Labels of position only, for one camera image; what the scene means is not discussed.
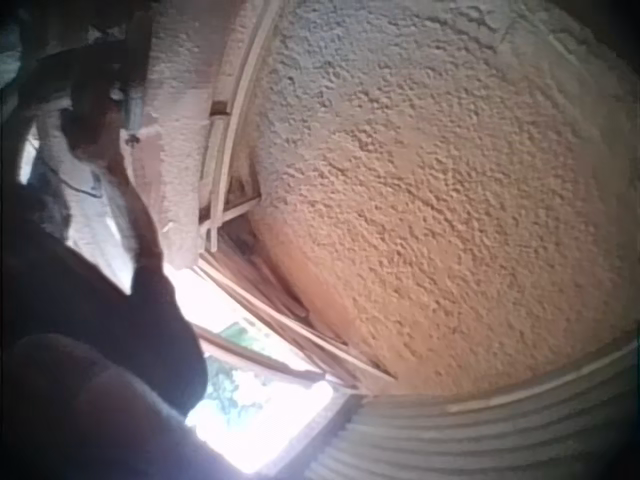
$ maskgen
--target stucco wall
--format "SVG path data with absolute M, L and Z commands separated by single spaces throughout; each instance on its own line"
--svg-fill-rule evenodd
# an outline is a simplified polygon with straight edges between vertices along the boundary
M 280 22 L 245 126 L 252 222 L 400 378 L 376 391 L 498 387 L 634 328 L 637 80 L 542 5 L 301 1 Z

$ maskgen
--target corrugated metal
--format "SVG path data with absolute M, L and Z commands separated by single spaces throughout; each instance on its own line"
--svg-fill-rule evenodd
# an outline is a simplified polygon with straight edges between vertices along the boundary
M 637 340 L 483 398 L 366 402 L 310 480 L 572 479 L 597 474 L 637 420 Z

